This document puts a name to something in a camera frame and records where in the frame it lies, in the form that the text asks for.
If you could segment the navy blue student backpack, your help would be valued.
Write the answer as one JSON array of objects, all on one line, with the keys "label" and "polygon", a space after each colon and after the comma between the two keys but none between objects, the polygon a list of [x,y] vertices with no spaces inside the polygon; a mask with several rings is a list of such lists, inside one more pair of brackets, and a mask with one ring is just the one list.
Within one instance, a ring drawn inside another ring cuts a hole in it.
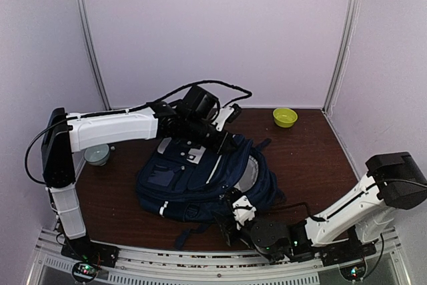
[{"label": "navy blue student backpack", "polygon": [[230,214],[226,193],[233,189],[261,211],[286,198],[262,153],[271,140],[255,145],[243,135],[235,135],[234,141],[236,151],[218,155],[203,147],[190,148],[180,139],[166,138],[139,171],[136,193],[145,211],[198,224],[176,238],[175,249],[182,249],[191,234],[205,232],[215,223],[215,214]]}]

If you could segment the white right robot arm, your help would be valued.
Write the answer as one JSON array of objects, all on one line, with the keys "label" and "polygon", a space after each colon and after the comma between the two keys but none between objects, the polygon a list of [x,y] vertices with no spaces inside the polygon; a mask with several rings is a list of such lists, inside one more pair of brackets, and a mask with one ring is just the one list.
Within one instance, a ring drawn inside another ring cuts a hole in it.
[{"label": "white right robot arm", "polygon": [[226,215],[215,213],[227,244],[236,240],[268,262],[305,262],[319,255],[325,266],[375,254],[375,244],[395,210],[426,201],[426,178],[409,152],[372,156],[368,171],[342,198],[319,214],[287,225],[256,216],[237,189],[225,196]]}]

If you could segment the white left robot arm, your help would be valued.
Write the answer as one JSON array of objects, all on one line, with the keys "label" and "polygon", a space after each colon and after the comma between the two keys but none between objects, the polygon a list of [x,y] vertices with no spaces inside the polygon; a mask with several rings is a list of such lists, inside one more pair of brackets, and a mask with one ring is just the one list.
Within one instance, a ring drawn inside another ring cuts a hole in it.
[{"label": "white left robot arm", "polygon": [[225,105],[203,88],[205,80],[183,85],[143,105],[93,113],[67,113],[59,107],[51,112],[47,127],[29,143],[24,160],[41,140],[42,178],[34,178],[29,164],[27,177],[47,188],[65,237],[66,250],[85,263],[100,260],[104,266],[115,264],[118,248],[92,242],[87,233],[75,190],[73,154],[104,144],[165,137],[184,138],[219,155],[236,150],[237,145],[224,125],[242,112],[238,101],[252,92],[240,86],[216,81],[216,84],[240,91],[241,96]]}]

